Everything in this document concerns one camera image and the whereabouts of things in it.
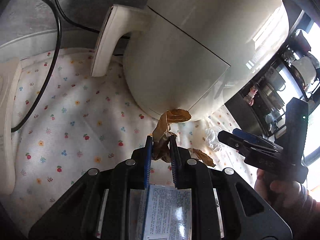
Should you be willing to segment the person's right hand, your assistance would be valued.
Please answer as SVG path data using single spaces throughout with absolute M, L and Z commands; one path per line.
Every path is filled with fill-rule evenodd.
M 275 193 L 283 197 L 282 207 L 291 207 L 294 204 L 303 201 L 308 194 L 305 187 L 296 181 L 274 180 L 267 185 L 264 180 L 265 171 L 257 170 L 257 179 L 254 189 L 259 195 L 271 204 L 271 193 Z

